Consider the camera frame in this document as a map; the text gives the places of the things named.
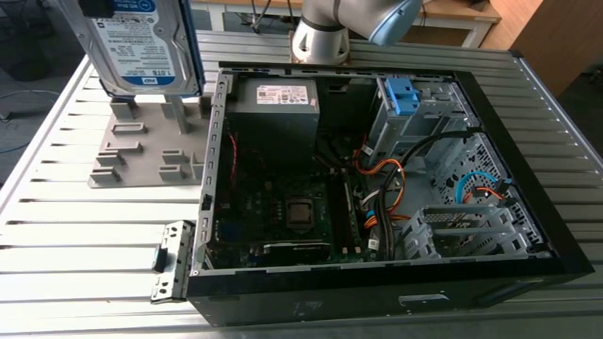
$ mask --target table leg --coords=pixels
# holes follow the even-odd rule
[[[492,27],[492,23],[488,21],[476,21],[473,24],[473,29],[469,31],[469,34],[467,34],[464,39],[463,47],[479,48],[485,34],[488,34],[489,27]]]
[[[224,5],[207,4],[207,11],[209,12],[211,30],[224,31]]]

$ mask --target aluminum table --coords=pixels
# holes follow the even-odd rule
[[[197,32],[208,84],[219,61],[288,62],[288,39]],[[188,303],[149,304],[163,225],[195,220],[199,186],[89,189],[110,115],[84,59],[0,191],[0,334],[157,338],[593,338],[603,333],[601,159],[528,65],[507,52],[353,42],[353,64],[472,71],[596,272],[472,311],[211,328]],[[163,97],[141,95],[140,102]]]

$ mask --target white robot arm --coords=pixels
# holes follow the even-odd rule
[[[348,29],[373,44],[393,44],[420,9],[421,0],[305,0],[293,55],[307,64],[340,64],[349,54]]]

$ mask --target hard disk label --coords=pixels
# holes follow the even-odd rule
[[[168,44],[156,32],[159,14],[152,0],[113,0],[112,18],[92,20],[114,69],[133,85],[168,85],[175,68]]]
[[[307,105],[305,86],[259,86],[257,103],[260,105]]]

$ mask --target blue cable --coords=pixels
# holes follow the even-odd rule
[[[467,183],[467,180],[469,179],[469,177],[472,175],[483,175],[485,178],[488,178],[493,182],[497,182],[497,179],[487,172],[475,171],[475,172],[467,173],[467,175],[460,178],[459,184],[456,186],[456,203],[463,203],[463,188],[464,188],[464,184]]]
[[[16,150],[20,150],[21,148],[25,148],[26,145],[29,145],[29,143],[25,143],[24,145],[20,145],[18,147],[14,147],[14,148],[12,148],[9,150],[0,150],[0,154],[9,153],[9,152],[13,152]]]

